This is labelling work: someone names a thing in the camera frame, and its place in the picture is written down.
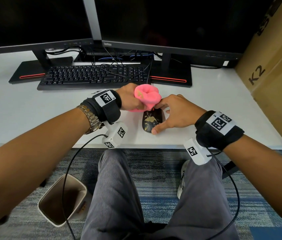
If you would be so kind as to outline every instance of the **hand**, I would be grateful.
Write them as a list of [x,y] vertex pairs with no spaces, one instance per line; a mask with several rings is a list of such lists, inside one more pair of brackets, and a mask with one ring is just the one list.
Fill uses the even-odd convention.
[[193,125],[206,112],[205,109],[191,103],[181,94],[171,94],[161,99],[155,106],[156,109],[165,109],[170,107],[166,112],[170,114],[166,121],[155,126],[152,134],[156,135],[167,128],[183,128]]
[[135,108],[141,110],[146,109],[146,105],[144,105],[139,99],[134,97],[134,90],[137,86],[138,85],[134,83],[129,83],[116,90],[122,101],[121,110],[133,110]]

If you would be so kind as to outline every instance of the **red accent strip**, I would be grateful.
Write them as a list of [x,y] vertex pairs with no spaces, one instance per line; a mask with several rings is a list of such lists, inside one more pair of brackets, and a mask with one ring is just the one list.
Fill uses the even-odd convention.
[[187,82],[187,80],[184,80],[184,79],[176,79],[176,78],[160,77],[160,76],[151,76],[151,79],[170,81],[170,82],[178,82],[178,83],[186,83]]
[[38,77],[38,76],[44,76],[45,73],[41,73],[41,74],[33,74],[33,75],[26,75],[26,76],[19,76],[20,79],[24,79],[24,78],[32,78],[32,77]]

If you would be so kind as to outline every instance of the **gray pants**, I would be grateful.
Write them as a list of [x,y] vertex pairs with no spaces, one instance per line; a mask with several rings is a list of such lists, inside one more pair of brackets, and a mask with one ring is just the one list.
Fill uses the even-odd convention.
[[[231,220],[222,168],[211,159],[198,166],[192,160],[185,171],[185,187],[167,226],[144,233],[140,199],[125,154],[106,150],[99,161],[99,176],[81,239],[207,239]],[[239,239],[233,224],[215,239]]]

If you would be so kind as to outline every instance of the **black keyboard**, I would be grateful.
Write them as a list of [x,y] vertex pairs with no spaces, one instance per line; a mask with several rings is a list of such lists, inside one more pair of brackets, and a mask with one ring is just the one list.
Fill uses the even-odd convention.
[[142,64],[75,65],[51,67],[38,90],[120,88],[146,84],[148,68]]

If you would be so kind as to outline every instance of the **black screen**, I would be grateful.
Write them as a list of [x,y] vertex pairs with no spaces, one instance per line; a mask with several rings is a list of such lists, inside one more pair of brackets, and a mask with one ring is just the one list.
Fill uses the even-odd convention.
[[102,40],[243,53],[273,0],[95,0]]
[[88,38],[83,0],[0,0],[0,47]]

